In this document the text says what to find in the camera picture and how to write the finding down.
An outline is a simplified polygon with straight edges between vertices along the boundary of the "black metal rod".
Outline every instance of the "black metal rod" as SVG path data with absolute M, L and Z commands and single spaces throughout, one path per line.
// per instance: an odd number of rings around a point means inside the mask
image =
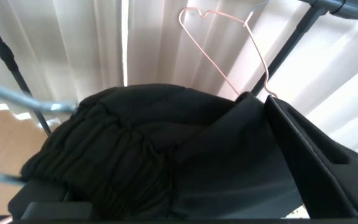
M 0 36 L 0 58 L 3 60 L 6 64 L 6 67 L 11 71 L 13 77 L 15 78 L 17 84 L 19 85 L 20 89 L 26 93 L 32 96 L 29 87 L 27 86 L 26 82 L 24 81 L 24 78 L 22 74 L 19 71 L 19 67 L 16 64 L 16 61 L 14 60 L 14 54 L 11 51 L 11 49 L 4 43 Z M 34 110 L 35 116 L 40 121 L 40 124 L 44 128 L 47 135 L 51 133 L 49 125 L 47 121 L 45 120 L 44 116 L 42 115 L 41 111 Z
M 281 66 L 287 56 L 291 53 L 294 47 L 299 43 L 299 40 L 307 33 L 310 27 L 317 21 L 318 17 L 327 13 L 327 10 L 317 7 L 310 6 L 306 14 L 302 17 L 301 21 L 296 26 L 296 29 L 291 34 L 290 38 L 285 42 L 279 53 L 273 59 L 273 62 L 268 67 L 269 79 L 274 75 L 277 69 Z M 256 83 L 251 93 L 257 95 L 264 87 L 266 73 L 262 75 L 259 81 Z

